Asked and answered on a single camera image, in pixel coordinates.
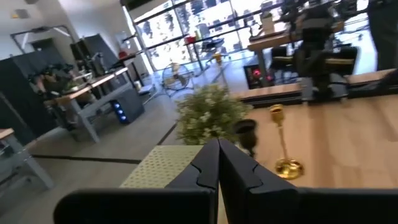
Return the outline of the tall black candlestick holder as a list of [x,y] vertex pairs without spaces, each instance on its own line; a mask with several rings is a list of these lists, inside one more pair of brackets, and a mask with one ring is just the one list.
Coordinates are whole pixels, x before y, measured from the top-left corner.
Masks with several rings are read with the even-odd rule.
[[253,119],[243,119],[234,125],[234,132],[240,145],[249,152],[251,157],[255,156],[254,148],[257,144],[256,128],[257,123]]

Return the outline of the short gold candlestick holder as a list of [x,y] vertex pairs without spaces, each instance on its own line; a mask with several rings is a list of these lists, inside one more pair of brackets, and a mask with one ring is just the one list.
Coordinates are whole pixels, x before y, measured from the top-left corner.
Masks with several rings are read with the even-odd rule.
[[279,159],[275,164],[276,174],[286,180],[297,179],[303,176],[304,167],[298,160],[293,159],[289,156],[288,150],[286,148],[283,126],[283,122],[285,119],[284,107],[282,104],[272,105],[269,108],[269,112],[271,120],[277,126],[283,154],[283,158]]

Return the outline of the person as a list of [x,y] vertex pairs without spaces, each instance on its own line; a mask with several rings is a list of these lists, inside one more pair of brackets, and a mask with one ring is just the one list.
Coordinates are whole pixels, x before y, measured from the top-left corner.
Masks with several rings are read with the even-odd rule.
[[398,67],[398,0],[369,0],[367,14],[377,70]]

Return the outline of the computer tower blue lights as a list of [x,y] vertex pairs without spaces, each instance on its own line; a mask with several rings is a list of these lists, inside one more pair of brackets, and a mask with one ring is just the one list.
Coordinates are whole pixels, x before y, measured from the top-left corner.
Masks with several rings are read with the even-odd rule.
[[145,112],[135,89],[127,89],[109,103],[121,124],[130,124]]

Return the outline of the potted green plant white flowers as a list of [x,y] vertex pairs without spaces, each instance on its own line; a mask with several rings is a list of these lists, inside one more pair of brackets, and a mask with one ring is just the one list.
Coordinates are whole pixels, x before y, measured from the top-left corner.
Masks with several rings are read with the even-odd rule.
[[236,142],[234,125],[252,110],[226,87],[215,84],[195,90],[176,104],[177,139],[186,145],[204,145],[213,138]]

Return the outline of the wooden desk black legs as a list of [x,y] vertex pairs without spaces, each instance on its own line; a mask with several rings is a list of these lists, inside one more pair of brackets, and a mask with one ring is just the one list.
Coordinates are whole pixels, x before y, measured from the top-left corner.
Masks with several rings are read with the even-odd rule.
[[286,23],[274,23],[275,31],[273,33],[265,34],[261,28],[258,32],[250,36],[247,48],[256,56],[256,64],[259,65],[263,76],[267,72],[263,50],[288,44],[291,41],[296,42],[299,40],[299,35],[296,33],[293,33],[292,37],[289,36],[289,28],[290,26]]

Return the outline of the pale green perforated metal shelf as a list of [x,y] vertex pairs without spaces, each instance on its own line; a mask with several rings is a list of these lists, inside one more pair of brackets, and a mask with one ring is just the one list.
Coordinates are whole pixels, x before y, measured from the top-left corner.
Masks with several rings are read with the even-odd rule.
[[191,163],[202,147],[156,146],[129,174],[120,188],[162,189]]

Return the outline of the black computer monitor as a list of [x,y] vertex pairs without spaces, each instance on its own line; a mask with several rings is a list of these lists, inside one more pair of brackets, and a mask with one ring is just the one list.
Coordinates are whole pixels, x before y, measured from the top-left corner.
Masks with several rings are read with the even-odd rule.
[[107,74],[119,60],[100,34],[83,37],[70,48],[78,69],[91,72],[94,77]]

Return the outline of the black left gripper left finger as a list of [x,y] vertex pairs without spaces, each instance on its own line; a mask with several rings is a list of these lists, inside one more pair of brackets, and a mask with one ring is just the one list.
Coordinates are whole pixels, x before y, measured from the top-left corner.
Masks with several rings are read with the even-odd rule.
[[216,224],[218,140],[207,142],[163,189],[83,189],[64,196],[54,224]]

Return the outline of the white pot with plant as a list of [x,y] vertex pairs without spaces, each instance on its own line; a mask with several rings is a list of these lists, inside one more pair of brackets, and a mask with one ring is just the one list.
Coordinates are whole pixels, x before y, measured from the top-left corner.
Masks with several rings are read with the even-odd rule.
[[270,34],[275,31],[274,21],[272,20],[272,13],[270,11],[264,11],[261,14],[261,24],[263,33]]

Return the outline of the black metal table frame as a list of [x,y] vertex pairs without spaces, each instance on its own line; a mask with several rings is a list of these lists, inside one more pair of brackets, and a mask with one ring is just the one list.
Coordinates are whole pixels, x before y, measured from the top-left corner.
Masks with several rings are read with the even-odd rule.
[[[350,75],[344,78],[333,75],[332,80],[336,82],[331,86],[333,95],[325,99],[325,102],[398,94],[398,68]],[[322,100],[316,100],[312,96],[311,90],[311,79],[304,78],[298,83],[243,91],[235,94],[235,97],[255,108],[265,108],[274,104],[321,103]]]

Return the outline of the wooden desk grey legs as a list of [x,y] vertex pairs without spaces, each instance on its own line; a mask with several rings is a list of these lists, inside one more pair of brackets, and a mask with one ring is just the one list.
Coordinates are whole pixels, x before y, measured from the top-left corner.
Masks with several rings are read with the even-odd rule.
[[[125,79],[125,84],[115,88],[107,94],[101,94],[100,99],[94,101],[88,106],[81,108],[77,102],[77,98],[85,93],[89,93],[92,89],[99,88],[101,85],[104,85],[111,80],[117,79],[120,75]],[[104,75],[99,78],[94,78],[92,81],[85,82],[78,86],[76,91],[67,93],[66,95],[62,95],[59,97],[55,97],[51,100],[44,101],[45,106],[69,106],[72,111],[77,115],[78,120],[81,121],[83,127],[88,131],[88,134],[92,138],[92,140],[97,143],[100,141],[99,136],[93,126],[93,124],[89,121],[89,116],[93,115],[97,112],[102,106],[109,103],[111,100],[115,100],[119,95],[128,90],[133,90],[134,86],[129,79],[129,75],[127,74],[127,68],[122,68],[116,70],[113,73],[108,75]]]
[[36,160],[29,154],[28,150],[17,140],[12,128],[0,129],[0,140],[5,141],[11,146],[17,161],[26,164],[47,189],[51,189],[54,186],[53,180],[48,173],[36,162]]

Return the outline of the computer case red lights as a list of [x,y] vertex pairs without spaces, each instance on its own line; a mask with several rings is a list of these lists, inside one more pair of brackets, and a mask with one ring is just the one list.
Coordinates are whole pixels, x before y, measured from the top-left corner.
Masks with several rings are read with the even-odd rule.
[[274,75],[266,72],[263,76],[258,64],[248,64],[243,69],[250,90],[274,85]]

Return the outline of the black room partition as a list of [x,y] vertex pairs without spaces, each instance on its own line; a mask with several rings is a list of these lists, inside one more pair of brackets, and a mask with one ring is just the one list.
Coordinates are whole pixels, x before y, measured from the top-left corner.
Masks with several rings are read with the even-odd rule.
[[29,75],[56,63],[65,59],[54,49],[0,60],[0,128],[12,128],[23,145],[57,127],[28,81]]

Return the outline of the round floor fan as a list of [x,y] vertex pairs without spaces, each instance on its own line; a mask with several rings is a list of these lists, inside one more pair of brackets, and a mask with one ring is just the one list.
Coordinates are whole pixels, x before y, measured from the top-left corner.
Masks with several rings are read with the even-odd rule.
[[172,62],[162,72],[162,86],[172,91],[192,89],[190,82],[193,75],[186,66]]

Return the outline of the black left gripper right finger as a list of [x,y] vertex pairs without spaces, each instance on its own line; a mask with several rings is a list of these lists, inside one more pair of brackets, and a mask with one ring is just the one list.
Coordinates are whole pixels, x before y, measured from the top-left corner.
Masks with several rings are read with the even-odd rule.
[[398,189],[296,187],[220,140],[229,224],[398,224]]

